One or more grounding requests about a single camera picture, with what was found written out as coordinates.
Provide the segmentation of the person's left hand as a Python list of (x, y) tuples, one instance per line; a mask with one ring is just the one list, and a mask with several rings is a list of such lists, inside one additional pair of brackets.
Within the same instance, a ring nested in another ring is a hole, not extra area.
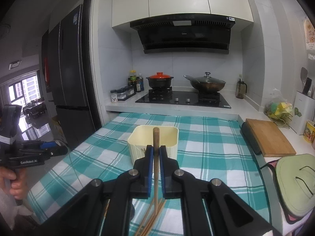
[(16, 200), (22, 200), (27, 197), (27, 169), (22, 168), (14, 172), (5, 167), (1, 167), (1, 189), (14, 196)]

